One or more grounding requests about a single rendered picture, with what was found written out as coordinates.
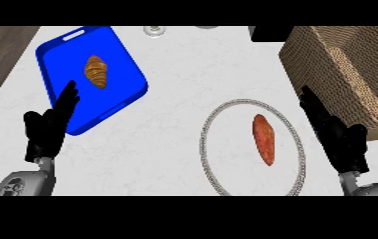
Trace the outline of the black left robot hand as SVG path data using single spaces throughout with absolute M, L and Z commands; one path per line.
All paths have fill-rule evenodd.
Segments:
M 70 80 L 59 94 L 56 103 L 42 114 L 28 111 L 23 114 L 25 135 L 28 138 L 25 161 L 54 158 L 59 154 L 68 123 L 79 101 L 75 81 Z

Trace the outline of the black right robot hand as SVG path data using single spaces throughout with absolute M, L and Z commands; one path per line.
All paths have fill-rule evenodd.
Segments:
M 308 86 L 301 88 L 299 107 L 304 110 L 316 138 L 323 147 L 329 163 L 339 174 L 369 171 L 367 129 L 361 124 L 347 126 L 332 115 Z

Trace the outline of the orange sweet potato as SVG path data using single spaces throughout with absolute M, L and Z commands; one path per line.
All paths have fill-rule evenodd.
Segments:
M 274 131 L 261 114 L 257 114 L 252 120 L 252 135 L 262 161 L 271 166 L 274 162 Z

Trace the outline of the white round placemat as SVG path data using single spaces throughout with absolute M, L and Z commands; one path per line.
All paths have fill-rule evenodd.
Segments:
M 274 160 L 264 161 L 252 133 L 261 114 L 274 132 Z M 251 99 L 224 102 L 200 129 L 199 155 L 206 179 L 221 196 L 298 196 L 305 155 L 296 131 L 280 112 Z

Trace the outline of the tan wicker basket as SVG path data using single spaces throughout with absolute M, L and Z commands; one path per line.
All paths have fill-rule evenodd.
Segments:
M 308 86 L 327 112 L 378 141 L 378 26 L 295 26 L 279 59 L 295 93 Z

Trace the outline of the blue cutting board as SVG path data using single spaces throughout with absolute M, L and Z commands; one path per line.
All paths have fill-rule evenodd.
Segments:
M 109 26 L 82 26 L 35 49 L 50 104 L 70 80 L 79 101 L 66 133 L 79 135 L 147 92 L 147 80 Z

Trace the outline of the brown croissant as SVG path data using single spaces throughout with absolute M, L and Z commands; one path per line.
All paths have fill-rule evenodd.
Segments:
M 106 73 L 107 66 L 104 61 L 99 56 L 91 55 L 85 63 L 84 75 L 91 84 L 100 89 L 106 87 Z

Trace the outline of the black appliance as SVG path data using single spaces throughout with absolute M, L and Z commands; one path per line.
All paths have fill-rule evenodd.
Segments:
M 285 42 L 292 31 L 292 26 L 249 26 L 252 42 Z

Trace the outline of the white round dish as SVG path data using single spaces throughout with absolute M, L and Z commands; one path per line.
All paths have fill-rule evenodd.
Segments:
M 149 37 L 159 37 L 165 33 L 166 28 L 164 26 L 144 26 L 143 32 Z

